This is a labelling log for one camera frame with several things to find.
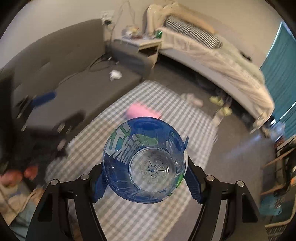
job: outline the blue gripper pad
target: blue gripper pad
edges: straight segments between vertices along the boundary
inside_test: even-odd
[[[197,200],[199,203],[201,202],[201,184],[194,175],[192,169],[188,166],[188,169],[185,174],[185,181],[191,193],[193,199]]]
[[[94,192],[92,195],[92,202],[96,203],[100,198],[103,197],[104,192],[107,188],[107,181],[104,173],[102,172],[94,185]]]

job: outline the pink object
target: pink object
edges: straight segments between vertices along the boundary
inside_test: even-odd
[[[139,103],[132,104],[126,111],[126,118],[128,120],[137,118],[137,117],[146,117],[146,116],[158,119],[160,117],[160,113],[148,108],[147,106],[141,105]]]

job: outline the teal curtain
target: teal curtain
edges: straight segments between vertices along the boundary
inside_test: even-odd
[[[274,100],[273,116],[278,121],[296,102],[296,41],[281,24],[277,39],[261,70]],[[285,136],[296,134],[296,106],[281,121],[286,123]]]
[[[281,119],[286,124],[284,136],[288,139],[296,134],[296,105]]]

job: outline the sofa cushion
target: sofa cushion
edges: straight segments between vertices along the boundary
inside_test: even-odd
[[[84,111],[89,120],[140,83],[141,76],[110,62],[98,63],[61,83],[52,101],[35,108],[27,120],[28,126],[52,128],[77,111]],[[122,73],[119,80],[109,80],[110,72]]]
[[[30,44],[4,69],[14,71],[16,100],[57,88],[65,77],[84,71],[105,53],[100,19],[78,23]]]

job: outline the blue brush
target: blue brush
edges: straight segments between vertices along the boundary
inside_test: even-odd
[[[51,100],[53,100],[55,97],[56,97],[56,92],[55,91],[51,91],[51,92],[48,92],[44,95],[40,95],[40,96],[36,96],[32,102],[31,102],[31,105],[33,107],[37,107],[37,106],[40,106],[40,105],[43,105]]]

